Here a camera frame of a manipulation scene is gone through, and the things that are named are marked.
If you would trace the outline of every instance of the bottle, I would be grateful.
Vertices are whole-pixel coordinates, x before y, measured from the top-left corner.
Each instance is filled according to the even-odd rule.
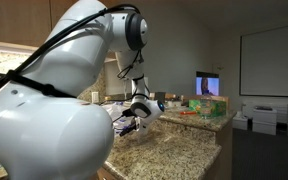
[[[203,119],[211,118],[212,116],[212,97],[209,94],[208,90],[203,92],[203,95],[200,99],[201,101],[201,117]]]

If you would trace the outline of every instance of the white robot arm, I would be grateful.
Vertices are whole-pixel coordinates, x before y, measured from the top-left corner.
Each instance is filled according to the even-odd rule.
[[[112,119],[75,97],[96,81],[109,50],[137,87],[131,111],[140,129],[162,114],[163,104],[148,100],[137,56],[146,44],[145,20],[130,5],[105,8],[78,1],[46,43],[0,80],[0,163],[10,179],[82,180],[102,166],[114,142]]]

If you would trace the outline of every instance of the whiteboard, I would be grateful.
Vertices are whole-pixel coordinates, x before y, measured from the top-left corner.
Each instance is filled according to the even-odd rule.
[[[288,26],[241,36],[240,95],[288,97]]]

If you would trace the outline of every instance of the white wall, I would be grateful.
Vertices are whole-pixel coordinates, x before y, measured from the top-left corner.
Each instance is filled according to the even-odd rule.
[[[239,68],[240,68],[240,36],[288,25],[288,21],[271,24],[249,25],[239,30],[218,33],[214,35],[212,43],[212,62],[221,64],[219,71],[221,78],[221,95],[230,98],[230,107],[241,110],[244,101],[287,103],[288,98],[239,96]]]
[[[150,91],[194,94],[195,72],[212,70],[209,31],[177,3],[136,1],[132,4],[140,9],[149,26],[143,56]],[[110,67],[114,66],[105,65],[106,71],[114,72]],[[116,74],[107,78],[116,79]],[[109,93],[123,93],[123,88],[117,85],[106,84]]]

